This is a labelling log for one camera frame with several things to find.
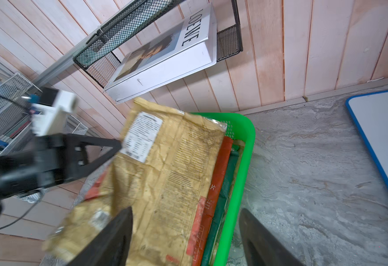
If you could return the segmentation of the gold chip bag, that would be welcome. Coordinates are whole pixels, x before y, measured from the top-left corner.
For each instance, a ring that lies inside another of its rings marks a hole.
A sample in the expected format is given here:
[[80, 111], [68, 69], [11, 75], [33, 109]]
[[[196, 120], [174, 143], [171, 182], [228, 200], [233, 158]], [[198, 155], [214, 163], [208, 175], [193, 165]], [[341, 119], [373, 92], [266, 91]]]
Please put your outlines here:
[[130, 266], [189, 266], [227, 125], [134, 100], [122, 148], [48, 237], [44, 251], [74, 259], [123, 209], [133, 210]]

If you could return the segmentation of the dark green REAL chip bag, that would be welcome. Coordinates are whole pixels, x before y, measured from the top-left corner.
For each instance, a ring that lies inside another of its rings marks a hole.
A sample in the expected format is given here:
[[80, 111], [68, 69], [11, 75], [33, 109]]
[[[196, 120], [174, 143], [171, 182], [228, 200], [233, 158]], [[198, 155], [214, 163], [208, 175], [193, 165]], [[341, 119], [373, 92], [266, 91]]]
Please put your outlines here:
[[208, 266], [212, 257], [212, 251], [214, 249], [215, 241], [218, 235], [219, 227], [221, 224], [221, 219], [225, 212], [226, 202], [231, 190], [232, 181], [234, 178], [235, 168], [239, 158], [239, 149], [240, 146], [233, 145], [231, 148], [231, 153], [229, 156], [229, 161], [227, 165], [227, 170], [225, 174], [225, 179], [223, 181], [223, 186], [219, 194], [219, 199], [215, 209], [215, 214], [212, 220], [211, 228], [207, 237], [206, 246], [204, 249], [204, 254], [201, 261], [201, 266]]

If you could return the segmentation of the green plastic basket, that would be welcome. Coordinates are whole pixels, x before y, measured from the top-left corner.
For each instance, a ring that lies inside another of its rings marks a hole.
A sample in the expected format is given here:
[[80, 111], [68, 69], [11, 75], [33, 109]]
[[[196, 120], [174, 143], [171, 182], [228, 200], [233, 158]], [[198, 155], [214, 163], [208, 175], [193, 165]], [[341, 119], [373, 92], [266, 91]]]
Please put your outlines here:
[[232, 145], [240, 146], [231, 190], [221, 219], [212, 257], [208, 266], [224, 266], [227, 263], [231, 241], [235, 231], [246, 178], [253, 153], [256, 132], [249, 118], [235, 113], [202, 113], [204, 117], [227, 124], [226, 136], [233, 140]]

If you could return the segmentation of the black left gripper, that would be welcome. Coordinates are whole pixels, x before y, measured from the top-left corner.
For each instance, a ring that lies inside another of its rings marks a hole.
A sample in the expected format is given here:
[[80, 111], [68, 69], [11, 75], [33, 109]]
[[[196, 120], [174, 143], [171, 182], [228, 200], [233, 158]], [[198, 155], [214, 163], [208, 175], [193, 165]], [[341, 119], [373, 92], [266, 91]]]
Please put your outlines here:
[[[122, 149], [118, 139], [75, 134], [34, 138], [33, 150], [0, 156], [0, 201], [89, 176]], [[90, 148], [109, 150], [93, 158]]]

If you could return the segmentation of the red chip bag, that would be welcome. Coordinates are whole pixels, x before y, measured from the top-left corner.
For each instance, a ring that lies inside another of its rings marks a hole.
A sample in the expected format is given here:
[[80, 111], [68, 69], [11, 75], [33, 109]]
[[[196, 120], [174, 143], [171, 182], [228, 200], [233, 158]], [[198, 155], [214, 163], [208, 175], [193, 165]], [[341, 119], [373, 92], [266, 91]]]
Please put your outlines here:
[[207, 237], [211, 228], [215, 209], [221, 192], [223, 181], [227, 170], [229, 156], [231, 153], [233, 140], [225, 136], [218, 152], [215, 168], [212, 175], [210, 189], [205, 202], [204, 212], [200, 223], [200, 229], [197, 234], [196, 244], [194, 245], [194, 255], [192, 258], [193, 266], [200, 266]]

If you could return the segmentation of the white LOEWE book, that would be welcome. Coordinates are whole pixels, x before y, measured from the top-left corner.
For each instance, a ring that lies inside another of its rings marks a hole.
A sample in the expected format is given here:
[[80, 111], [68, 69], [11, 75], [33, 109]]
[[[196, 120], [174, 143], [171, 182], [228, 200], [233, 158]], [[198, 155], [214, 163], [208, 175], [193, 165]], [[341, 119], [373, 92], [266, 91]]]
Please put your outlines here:
[[217, 22], [207, 4], [128, 54], [104, 91], [117, 103], [204, 70], [217, 62]]

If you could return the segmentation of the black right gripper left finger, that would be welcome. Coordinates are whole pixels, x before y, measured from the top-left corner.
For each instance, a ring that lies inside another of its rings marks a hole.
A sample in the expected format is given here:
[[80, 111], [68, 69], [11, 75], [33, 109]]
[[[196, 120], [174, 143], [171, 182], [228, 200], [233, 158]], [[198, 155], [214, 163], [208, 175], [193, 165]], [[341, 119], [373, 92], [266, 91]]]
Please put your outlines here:
[[69, 266], [124, 266], [133, 233], [133, 210], [122, 211], [82, 250]]

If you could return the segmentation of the black mesh wall shelf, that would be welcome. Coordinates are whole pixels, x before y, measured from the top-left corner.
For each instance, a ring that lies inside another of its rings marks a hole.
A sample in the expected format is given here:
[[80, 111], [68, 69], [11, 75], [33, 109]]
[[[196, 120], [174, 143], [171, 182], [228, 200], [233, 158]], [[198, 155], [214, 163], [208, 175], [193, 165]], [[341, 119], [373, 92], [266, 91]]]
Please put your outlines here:
[[130, 1], [95, 30], [73, 55], [74, 63], [105, 88], [135, 50], [205, 6], [207, 1]]

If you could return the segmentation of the white board blue frame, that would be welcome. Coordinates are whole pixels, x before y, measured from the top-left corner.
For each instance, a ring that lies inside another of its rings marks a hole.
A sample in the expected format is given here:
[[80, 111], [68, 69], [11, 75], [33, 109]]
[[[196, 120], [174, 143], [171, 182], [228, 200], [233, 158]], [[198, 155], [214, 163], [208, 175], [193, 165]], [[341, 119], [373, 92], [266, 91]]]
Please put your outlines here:
[[388, 90], [349, 97], [345, 106], [388, 188]]

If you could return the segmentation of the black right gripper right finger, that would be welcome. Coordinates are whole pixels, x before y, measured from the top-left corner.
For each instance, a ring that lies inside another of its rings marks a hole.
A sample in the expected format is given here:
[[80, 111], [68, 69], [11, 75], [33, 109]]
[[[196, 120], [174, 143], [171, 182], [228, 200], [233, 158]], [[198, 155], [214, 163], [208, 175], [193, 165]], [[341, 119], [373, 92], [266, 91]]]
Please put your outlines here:
[[239, 230], [249, 266], [301, 266], [302, 263], [247, 209], [239, 216]]

